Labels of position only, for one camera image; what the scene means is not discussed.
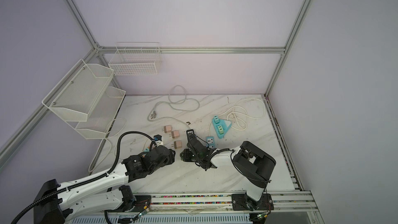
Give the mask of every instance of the wall-mounted shelf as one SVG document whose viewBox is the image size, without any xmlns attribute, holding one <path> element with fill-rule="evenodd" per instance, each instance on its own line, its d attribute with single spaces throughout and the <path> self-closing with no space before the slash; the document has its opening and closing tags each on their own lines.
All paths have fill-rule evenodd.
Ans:
<svg viewBox="0 0 398 224">
<path fill-rule="evenodd" d="M 113 78 L 114 71 L 98 64 L 86 64 L 52 102 L 42 103 L 63 121 L 87 121 Z"/>
<path fill-rule="evenodd" d="M 107 87 L 88 120 L 79 122 L 75 130 L 85 139 L 105 138 L 125 94 L 124 90 Z"/>
<path fill-rule="evenodd" d="M 157 75 L 162 64 L 159 43 L 116 42 L 109 62 L 115 75 Z"/>
<path fill-rule="evenodd" d="M 71 71 L 77 72 L 69 72 L 42 103 L 85 139 L 103 139 L 126 91 L 109 86 L 111 68 L 79 60 Z"/>
</svg>

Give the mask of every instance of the white cable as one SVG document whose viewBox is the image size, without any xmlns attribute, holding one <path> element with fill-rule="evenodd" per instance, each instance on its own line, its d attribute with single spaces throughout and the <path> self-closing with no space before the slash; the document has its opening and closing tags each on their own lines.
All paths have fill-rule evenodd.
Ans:
<svg viewBox="0 0 398 224">
<path fill-rule="evenodd" d="M 264 106 L 264 112 L 263 112 L 263 115 L 262 115 L 261 117 L 252 117 L 252 116 L 248 115 L 248 112 L 246 111 L 245 108 L 243 108 L 243 107 L 241 107 L 241 106 L 238 106 L 238 103 L 239 103 L 239 102 L 241 102 L 241 101 L 248 101 L 248 100 L 256 100 L 256 101 L 260 101 L 260 102 L 261 102 L 262 106 Z M 242 109 L 245 111 L 245 113 L 236 112 L 236 111 L 235 111 L 235 108 L 236 108 L 236 107 L 242 108 Z M 263 102 L 261 99 L 255 99 L 255 98 L 242 99 L 242 100 L 236 102 L 236 104 L 235 104 L 233 107 L 230 107 L 227 111 L 225 111 L 225 112 L 223 112 L 223 113 L 221 113 L 221 114 L 218 114 L 218 116 L 221 116 L 221 115 L 226 114 L 226 113 L 229 112 L 231 109 L 232 109 L 232 112 L 228 113 L 228 115 L 227 115 L 227 117 L 226 117 L 226 120 L 228 120 L 229 117 L 231 117 L 231 118 L 236 118 L 236 124 L 238 125 L 238 127 L 239 127 L 240 129 L 238 129 L 238 128 L 236 128 L 236 127 L 233 127 L 233 126 L 231 126 L 231 127 L 232 127 L 233 129 L 235 129 L 235 130 L 238 130 L 238 131 L 246 130 L 247 124 L 248 124 L 248 118 L 260 119 L 260 118 L 263 118 L 263 117 L 266 115 L 266 105 L 264 104 L 264 102 Z M 238 116 L 236 116 L 236 114 L 242 114 L 243 116 L 246 116 L 246 120 L 243 120 L 243 119 L 239 118 Z M 239 120 L 243 121 L 244 126 L 240 126 Z M 207 128 L 209 136 L 210 136 L 210 125 L 211 125 L 211 123 L 212 123 L 212 121 L 210 121 L 209 126 L 208 126 L 208 128 Z"/>
<path fill-rule="evenodd" d="M 184 97 L 182 100 L 179 100 L 179 101 L 172 101 L 172 100 L 170 99 L 170 94 L 172 93 L 173 89 L 176 88 L 176 87 L 181 87 L 181 88 L 184 90 L 184 95 L 185 95 L 185 97 Z M 174 119 L 175 121 L 178 121 L 178 122 L 183 123 L 184 125 L 186 125 L 186 126 L 188 127 L 188 129 L 191 129 L 191 127 L 189 127 L 189 125 L 187 125 L 187 123 L 185 123 L 185 122 L 183 122 L 183 121 L 181 121 L 181 120 L 178 120 L 178 119 L 176 119 L 176 118 L 173 118 L 173 117 L 161 117 L 161 118 L 157 118 L 157 119 L 154 119 L 154 120 L 151 120 L 151 119 L 149 118 L 149 117 L 151 116 L 152 112 L 155 111 L 155 108 L 156 108 L 158 105 L 163 104 L 163 103 L 168 104 L 168 105 L 169 105 L 172 109 L 174 109 L 174 110 L 182 111 L 182 112 L 193 112 L 193 111 L 196 111 L 197 109 L 199 109 L 199 107 L 200 107 L 200 103 L 199 103 L 199 101 L 198 101 L 197 99 L 193 99 L 193 98 L 188 98 L 188 99 L 187 99 L 187 91 L 186 91 L 185 88 L 184 88 L 183 86 L 181 86 L 181 85 L 176 85 L 176 86 L 174 86 L 174 87 L 170 90 L 168 99 L 169 99 L 169 102 L 167 102 L 167 101 L 160 101 L 160 102 L 157 102 L 157 103 L 155 104 L 155 106 L 152 108 L 152 110 L 149 112 L 148 117 L 147 117 L 147 120 L 148 120 L 149 122 L 155 122 L 155 121 L 159 121 L 159 120 L 161 120 L 161 119 L 170 118 L 170 119 Z M 194 110 L 185 110 L 185 109 L 174 108 L 174 107 L 172 106 L 172 104 L 176 104 L 176 105 L 177 105 L 177 104 L 182 104 L 182 103 L 184 103 L 186 100 L 193 100 L 193 101 L 196 101 L 196 102 L 198 103 L 197 108 L 194 109 Z"/>
<path fill-rule="evenodd" d="M 94 162 L 94 159 L 95 159 L 97 153 L 98 153 L 99 150 L 100 150 L 101 145 L 98 146 L 97 151 L 96 151 L 96 155 L 93 157 L 93 159 L 91 160 L 91 163 L 90 163 L 89 166 L 88 166 L 88 173 L 93 172 L 94 169 L 95 169 L 100 163 L 102 163 L 102 161 L 109 155 L 109 152 L 110 152 L 111 149 L 112 149 L 112 142 L 111 142 L 108 138 L 113 138 L 113 137 L 115 137 L 116 135 L 118 135 L 118 134 L 124 129 L 124 127 L 126 127 L 127 120 L 126 120 L 125 118 L 114 118 L 114 119 L 112 119 L 112 121 L 110 122 L 110 124 L 112 124 L 113 121 L 118 120 L 118 119 L 123 119 L 123 120 L 125 121 L 123 127 L 122 127 L 119 131 L 117 131 L 117 133 L 116 133 L 115 135 L 113 135 L 113 136 L 111 136 L 111 137 L 106 137 L 106 135 L 109 134 L 110 132 L 116 132 L 116 130 L 110 130 L 110 131 L 108 131 L 107 133 L 105 133 L 105 137 L 106 137 L 106 138 L 105 138 L 105 142 L 109 142 L 109 149 L 108 149 L 107 153 L 105 154 L 105 156 L 101 159 L 101 161 L 97 162 L 96 165 L 93 166 L 92 169 L 90 169 L 92 163 Z"/>
</svg>

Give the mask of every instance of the white marble table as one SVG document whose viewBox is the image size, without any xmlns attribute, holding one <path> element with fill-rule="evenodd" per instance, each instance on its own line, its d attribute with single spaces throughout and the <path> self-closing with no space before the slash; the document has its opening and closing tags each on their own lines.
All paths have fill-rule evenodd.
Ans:
<svg viewBox="0 0 398 224">
<path fill-rule="evenodd" d="M 183 96 L 172 96 L 173 101 L 182 98 Z M 201 104 L 200 108 L 194 112 L 180 112 L 171 109 L 167 104 L 161 104 L 156 109 L 157 118 L 174 117 L 183 122 L 191 122 L 189 126 L 195 131 L 195 134 L 205 139 L 208 136 L 208 124 L 214 115 L 225 112 L 241 99 L 261 99 L 261 95 L 191 95 L 188 98 L 197 99 Z M 180 153 L 187 147 L 187 127 L 171 119 L 148 122 L 147 115 L 158 101 L 167 101 L 167 96 L 126 96 L 117 115 L 119 118 L 127 119 L 127 124 L 120 133 L 134 130 L 147 133 L 150 136 L 160 134 L 167 148 L 174 149 L 172 144 L 175 140 L 181 140 L 183 147 L 174 149 L 176 151 L 176 160 L 172 165 L 162 167 L 143 179 L 130 182 L 129 185 L 132 191 L 139 193 L 188 193 L 245 190 L 246 185 L 250 184 L 250 182 L 232 166 L 218 167 L 205 172 L 194 163 L 181 161 Z M 263 107 L 259 101 L 244 101 L 240 102 L 239 105 L 243 106 L 250 116 L 260 117 L 263 113 Z M 177 107 L 194 109 L 196 102 L 186 101 L 177 105 Z M 222 115 L 219 118 L 226 119 L 226 115 Z M 123 120 L 115 121 L 112 130 L 120 130 L 123 124 Z M 163 126 L 165 125 L 172 125 L 173 130 L 179 130 L 181 136 L 176 139 L 169 137 L 169 133 L 163 132 Z M 215 137 L 217 148 L 234 148 L 247 140 L 274 157 L 277 163 L 271 176 L 272 182 L 268 184 L 267 191 L 293 191 L 295 189 L 267 114 L 259 120 L 249 119 L 248 127 L 245 131 L 236 131 L 231 128 L 223 139 L 218 139 L 211 125 L 210 135 Z M 117 138 L 110 138 L 113 147 L 117 142 Z M 124 159 L 142 152 L 149 143 L 149 139 L 144 136 L 126 135 L 121 142 L 120 158 Z M 115 159 L 113 147 L 109 155 L 98 165 L 94 172 L 102 171 L 112 165 Z M 103 158 L 108 149 L 109 145 L 106 143 L 98 161 Z"/>
</svg>

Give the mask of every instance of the black cable sleeve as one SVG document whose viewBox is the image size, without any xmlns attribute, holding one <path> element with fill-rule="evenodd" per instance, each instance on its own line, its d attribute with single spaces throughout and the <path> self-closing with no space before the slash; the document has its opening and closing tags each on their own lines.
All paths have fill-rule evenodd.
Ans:
<svg viewBox="0 0 398 224">
<path fill-rule="evenodd" d="M 98 176 L 93 177 L 93 178 L 90 178 L 90 179 L 85 180 L 85 181 L 83 181 L 83 182 L 73 184 L 73 185 L 71 185 L 71 186 L 69 186 L 69 187 L 67 187 L 67 188 L 65 187 L 65 188 L 59 189 L 59 190 L 57 190 L 57 191 L 55 191 L 55 192 L 52 192 L 52 193 L 50 193 L 50 194 L 48 194 L 48 195 L 45 195 L 45 196 L 41 197 L 40 199 L 34 201 L 34 202 L 31 203 L 29 206 L 27 206 L 26 208 L 24 208 L 24 209 L 12 220 L 11 224 L 16 224 L 16 223 L 22 218 L 22 216 L 24 216 L 29 210 L 31 210 L 33 207 L 39 205 L 42 201 L 47 200 L 49 197 L 52 197 L 52 196 L 57 195 L 57 194 L 59 194 L 59 193 L 65 192 L 65 191 L 67 191 L 67 190 L 71 190 L 71 189 L 74 189 L 74 188 L 77 188 L 77 187 L 86 185 L 86 184 L 88 184 L 88 183 L 92 183 L 92 182 L 97 181 L 98 179 L 101 179 L 101 178 L 103 178 L 103 177 L 106 177 L 106 176 L 108 176 L 110 173 L 112 173 L 112 171 L 113 171 L 113 170 L 116 168 L 116 166 L 117 166 L 117 162 L 119 161 L 119 156 L 120 156 L 120 143 L 121 143 L 121 140 L 122 140 L 122 138 L 123 138 L 124 136 L 126 136 L 127 134 L 140 134 L 140 135 L 146 136 L 147 138 L 149 138 L 150 140 L 152 140 L 152 142 L 155 142 L 151 136 L 149 136 L 148 134 L 143 133 L 143 132 L 131 131 L 131 132 L 125 132 L 125 133 L 123 133 L 122 135 L 120 135 L 119 139 L 117 140 L 117 151 L 116 151 L 115 161 L 113 162 L 112 167 L 111 167 L 106 173 L 101 174 L 101 175 L 98 175 Z"/>
<path fill-rule="evenodd" d="M 155 145 L 155 147 L 157 146 L 155 140 L 152 140 L 152 142 L 150 143 L 149 151 L 152 150 L 152 145 Z"/>
<path fill-rule="evenodd" d="M 105 216 L 106 223 L 112 224 L 111 220 L 108 217 L 108 210 L 104 210 L 103 215 Z"/>
</svg>

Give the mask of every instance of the white mesh shelf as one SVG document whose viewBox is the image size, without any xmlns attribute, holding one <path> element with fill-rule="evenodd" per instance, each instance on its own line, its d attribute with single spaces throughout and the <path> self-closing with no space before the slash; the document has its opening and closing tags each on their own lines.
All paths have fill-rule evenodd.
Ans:
<svg viewBox="0 0 398 224">
<path fill-rule="evenodd" d="M 114 71 L 98 64 L 86 64 L 55 99 L 46 104 L 63 121 L 87 121 L 113 78 Z"/>
<path fill-rule="evenodd" d="M 157 75 L 162 64 L 159 43 L 118 42 L 116 53 L 109 62 L 115 75 Z"/>
<path fill-rule="evenodd" d="M 75 130 L 85 139 L 105 138 L 125 94 L 124 90 L 107 87 L 88 120 L 79 122 Z"/>
</svg>

